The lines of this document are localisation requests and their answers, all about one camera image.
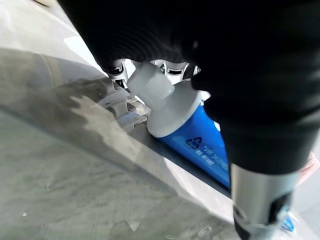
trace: black sleeve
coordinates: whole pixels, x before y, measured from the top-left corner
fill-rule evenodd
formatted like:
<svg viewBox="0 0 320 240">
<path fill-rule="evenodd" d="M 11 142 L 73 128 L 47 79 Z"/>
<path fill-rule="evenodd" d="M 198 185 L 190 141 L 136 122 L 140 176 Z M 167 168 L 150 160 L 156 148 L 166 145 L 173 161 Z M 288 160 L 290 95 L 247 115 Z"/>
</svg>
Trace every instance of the black sleeve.
<svg viewBox="0 0 320 240">
<path fill-rule="evenodd" d="M 201 68 L 192 85 L 211 94 L 204 107 L 229 161 L 255 172 L 300 169 L 320 124 L 320 2 L 293 2 L 226 5 L 210 17 L 222 23 L 214 36 L 200 29 L 190 51 Z"/>
<path fill-rule="evenodd" d="M 97 62 L 200 66 L 228 159 L 256 172 L 296 171 L 320 124 L 318 0 L 58 0 Z"/>
</svg>

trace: white cap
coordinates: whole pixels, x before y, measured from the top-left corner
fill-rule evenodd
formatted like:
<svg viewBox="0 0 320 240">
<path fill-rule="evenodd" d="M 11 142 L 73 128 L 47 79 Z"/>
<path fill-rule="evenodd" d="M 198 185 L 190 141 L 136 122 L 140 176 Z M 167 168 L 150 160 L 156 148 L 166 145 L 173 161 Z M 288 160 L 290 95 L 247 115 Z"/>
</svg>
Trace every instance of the white cap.
<svg viewBox="0 0 320 240">
<path fill-rule="evenodd" d="M 175 89 L 160 68 L 150 62 L 137 67 L 127 86 L 132 95 L 138 96 L 151 109 L 161 107 Z"/>
</svg>

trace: recycling symbol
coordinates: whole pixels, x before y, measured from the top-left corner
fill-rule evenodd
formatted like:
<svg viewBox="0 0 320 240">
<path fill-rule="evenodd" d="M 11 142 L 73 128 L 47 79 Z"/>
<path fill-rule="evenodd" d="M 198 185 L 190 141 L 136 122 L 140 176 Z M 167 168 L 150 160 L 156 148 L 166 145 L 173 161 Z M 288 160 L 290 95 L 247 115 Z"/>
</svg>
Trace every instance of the recycling symbol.
<svg viewBox="0 0 320 240">
<path fill-rule="evenodd" d="M 190 138 L 185 143 L 192 149 L 197 149 L 200 146 L 200 143 L 202 141 L 202 138 L 200 136 L 196 138 Z"/>
</svg>

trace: label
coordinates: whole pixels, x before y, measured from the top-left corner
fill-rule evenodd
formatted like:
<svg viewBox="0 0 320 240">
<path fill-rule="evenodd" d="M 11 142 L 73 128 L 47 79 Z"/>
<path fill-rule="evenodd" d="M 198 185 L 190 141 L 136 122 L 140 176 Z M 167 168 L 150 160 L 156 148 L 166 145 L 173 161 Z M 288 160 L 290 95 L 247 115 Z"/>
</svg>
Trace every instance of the label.
<svg viewBox="0 0 320 240">
<path fill-rule="evenodd" d="M 217 181 L 230 187 L 224 141 L 202 105 L 178 130 L 159 139 Z"/>
</svg>

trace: plastic part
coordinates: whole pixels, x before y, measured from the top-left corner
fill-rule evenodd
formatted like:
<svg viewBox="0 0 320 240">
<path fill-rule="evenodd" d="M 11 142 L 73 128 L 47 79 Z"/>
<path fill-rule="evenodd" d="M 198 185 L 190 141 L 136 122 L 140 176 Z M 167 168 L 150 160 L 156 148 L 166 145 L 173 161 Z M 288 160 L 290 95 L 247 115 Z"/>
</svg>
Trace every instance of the plastic part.
<svg viewBox="0 0 320 240">
<path fill-rule="evenodd" d="M 151 109 L 160 108 L 175 89 L 160 69 L 149 62 L 136 69 L 128 81 L 128 88 Z"/>
</svg>

